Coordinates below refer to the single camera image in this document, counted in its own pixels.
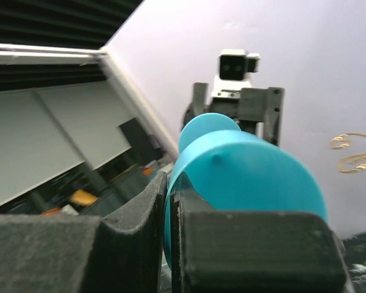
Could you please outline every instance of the gold decoration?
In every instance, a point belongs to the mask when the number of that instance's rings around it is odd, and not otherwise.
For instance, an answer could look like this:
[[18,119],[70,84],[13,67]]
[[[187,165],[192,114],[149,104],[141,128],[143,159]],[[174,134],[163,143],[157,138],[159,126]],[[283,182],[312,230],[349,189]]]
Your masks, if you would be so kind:
[[[342,148],[349,147],[352,144],[349,136],[366,137],[366,134],[358,132],[341,134],[331,140],[331,148],[333,150],[340,150]],[[336,168],[339,172],[342,173],[356,173],[366,170],[366,153],[354,154],[352,156],[344,157],[338,161],[338,163],[336,164]]]

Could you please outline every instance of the corrugated ceiling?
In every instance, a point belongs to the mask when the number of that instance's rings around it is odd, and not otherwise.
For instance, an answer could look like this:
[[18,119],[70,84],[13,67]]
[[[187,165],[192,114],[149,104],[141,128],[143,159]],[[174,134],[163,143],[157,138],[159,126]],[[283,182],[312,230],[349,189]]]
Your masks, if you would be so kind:
[[[0,1],[0,43],[99,49],[141,0]],[[102,81],[97,65],[0,65],[0,91]]]

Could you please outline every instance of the white roller blind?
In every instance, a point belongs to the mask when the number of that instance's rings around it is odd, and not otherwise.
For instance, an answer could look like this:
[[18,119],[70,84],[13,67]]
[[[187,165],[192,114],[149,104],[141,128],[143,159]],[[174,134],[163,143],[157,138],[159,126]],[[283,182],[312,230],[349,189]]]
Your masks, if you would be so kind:
[[93,168],[130,148],[118,126],[133,115],[108,83],[41,89],[39,94]]
[[0,94],[0,204],[81,162],[30,92]]

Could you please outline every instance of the white wall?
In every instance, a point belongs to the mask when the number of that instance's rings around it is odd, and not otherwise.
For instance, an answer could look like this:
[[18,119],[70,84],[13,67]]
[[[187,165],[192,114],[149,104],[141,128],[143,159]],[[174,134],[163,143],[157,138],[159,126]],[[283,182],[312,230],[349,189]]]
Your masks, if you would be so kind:
[[0,93],[0,205],[81,162],[30,92]]
[[118,126],[134,116],[107,82],[38,92],[93,168],[130,149]]
[[286,89],[281,146],[315,173],[341,236],[366,230],[366,171],[334,167],[366,140],[329,148],[366,132],[366,0],[146,0],[107,47],[176,140],[192,84],[212,83],[220,51],[259,52],[253,85]]

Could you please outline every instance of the light blue bowl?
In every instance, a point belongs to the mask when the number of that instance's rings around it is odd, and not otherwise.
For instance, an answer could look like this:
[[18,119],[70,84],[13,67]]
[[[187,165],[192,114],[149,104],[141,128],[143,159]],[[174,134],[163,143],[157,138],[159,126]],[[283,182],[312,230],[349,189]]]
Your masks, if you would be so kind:
[[179,139],[170,176],[164,251],[171,267],[170,192],[182,172],[217,210],[304,211],[327,221],[321,190],[297,159],[240,130],[229,117],[209,113],[191,120]]

